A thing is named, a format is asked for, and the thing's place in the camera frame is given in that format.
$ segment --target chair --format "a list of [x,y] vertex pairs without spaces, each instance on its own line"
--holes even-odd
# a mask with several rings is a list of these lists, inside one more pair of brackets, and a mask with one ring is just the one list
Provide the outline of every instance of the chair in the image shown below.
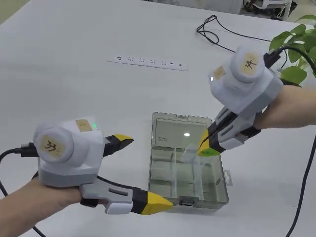
[[283,21],[287,21],[290,14],[291,6],[293,0],[256,0],[252,3],[253,6],[258,9],[267,8],[285,8],[285,13],[283,16]]

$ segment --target white table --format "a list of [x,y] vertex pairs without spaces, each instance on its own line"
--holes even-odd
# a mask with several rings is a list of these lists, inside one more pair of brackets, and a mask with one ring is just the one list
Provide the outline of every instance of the white table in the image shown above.
[[[32,0],[0,26],[0,150],[32,140],[35,126],[58,116],[95,115],[106,134],[135,142],[106,158],[100,174],[146,189],[153,112],[214,118],[222,108],[207,74],[231,54],[195,34],[215,13],[226,27],[271,39],[293,23],[154,4],[139,0]],[[223,32],[221,44],[268,44]],[[180,60],[188,72],[108,63],[112,53]],[[281,237],[298,201],[315,128],[271,129],[222,155],[232,173],[230,203],[203,215],[161,213],[110,216],[103,207],[73,205],[38,224],[47,237],[221,236]],[[293,236],[312,236],[316,179],[313,166]],[[9,192],[37,169],[32,158],[9,156],[1,179]],[[24,237],[35,237],[30,231]]]

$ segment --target plant leaf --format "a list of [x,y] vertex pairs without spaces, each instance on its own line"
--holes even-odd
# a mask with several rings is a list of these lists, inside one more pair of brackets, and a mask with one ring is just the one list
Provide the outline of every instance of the plant leaf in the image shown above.
[[303,19],[316,21],[316,16],[314,16],[314,15],[305,15],[305,16],[300,17],[300,18],[299,18],[297,21],[295,21],[295,22],[298,22],[298,21],[303,20]]
[[[291,46],[305,52],[304,45],[302,43],[292,43]],[[295,63],[297,60],[300,59],[300,57],[302,57],[302,55],[297,53],[296,51],[294,50],[288,51],[288,58],[291,63]]]
[[307,72],[299,67],[291,66],[284,69],[280,77],[284,80],[300,84],[307,77]]
[[279,49],[290,35],[291,33],[289,31],[284,31],[278,36],[274,37],[270,43],[269,50]]
[[295,27],[293,30],[291,30],[290,33],[302,36],[305,33],[305,30],[306,30],[306,26],[301,24]]
[[303,36],[302,36],[302,35],[295,35],[295,36],[292,36],[292,37],[285,43],[285,45],[290,45],[290,44],[292,44],[293,42],[296,42],[296,41],[303,41]]
[[309,56],[313,60],[314,63],[316,63],[316,47],[312,48],[309,52]]
[[305,58],[300,57],[297,67],[299,67],[300,69],[304,69],[307,66],[308,66],[308,62],[305,60]]
[[316,45],[316,31],[303,36],[304,48],[309,52]]

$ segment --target handwritten number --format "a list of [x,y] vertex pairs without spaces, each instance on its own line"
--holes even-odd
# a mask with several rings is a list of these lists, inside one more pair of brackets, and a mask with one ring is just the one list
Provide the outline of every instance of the handwritten number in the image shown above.
[[47,145],[45,146],[45,149],[47,149],[49,152],[53,152],[57,149],[57,145],[55,143],[52,143],[51,141],[48,141]]

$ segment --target label sticker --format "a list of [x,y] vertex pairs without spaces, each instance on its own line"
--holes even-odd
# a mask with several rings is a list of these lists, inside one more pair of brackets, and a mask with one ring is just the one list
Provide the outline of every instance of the label sticker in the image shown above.
[[80,132],[92,132],[92,127],[86,119],[76,120]]
[[241,72],[252,76],[258,65],[258,56],[254,53],[247,53],[241,65]]
[[215,79],[219,80],[223,75],[226,74],[226,71],[223,66],[220,66],[218,69],[214,72]]
[[60,159],[65,152],[65,145],[48,135],[43,136],[40,144],[41,150],[48,152],[52,157]]

